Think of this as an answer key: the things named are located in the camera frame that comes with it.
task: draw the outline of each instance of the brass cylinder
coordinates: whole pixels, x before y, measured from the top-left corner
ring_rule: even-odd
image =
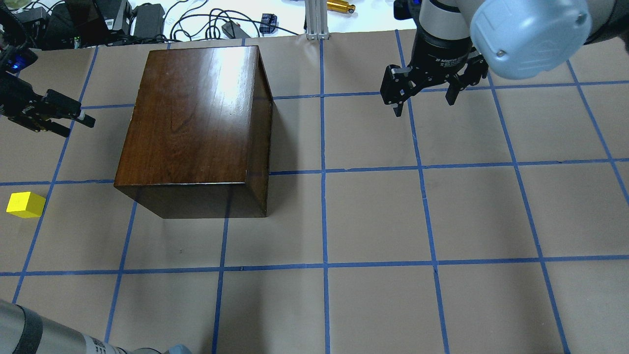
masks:
[[[328,0],[328,10],[339,13],[353,13],[356,11],[356,5],[350,5],[344,0]]]

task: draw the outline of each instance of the black ring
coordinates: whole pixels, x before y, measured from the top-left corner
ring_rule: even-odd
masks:
[[[450,5],[446,5],[446,4],[442,4],[439,2],[439,0],[430,0],[430,2],[432,3],[432,5],[435,5],[436,7],[442,9],[442,10],[446,10],[449,11],[451,13],[461,13],[461,10],[459,10],[458,7],[456,6],[450,6]]]
[[[24,329],[13,354],[35,354],[42,342],[42,318],[34,311],[17,306],[24,312]]]

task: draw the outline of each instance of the yellow cube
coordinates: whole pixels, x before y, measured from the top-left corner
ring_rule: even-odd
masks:
[[[43,206],[45,204],[46,198],[32,191],[12,193],[9,199],[9,205],[6,207],[6,212],[22,218],[40,217],[42,216]]]

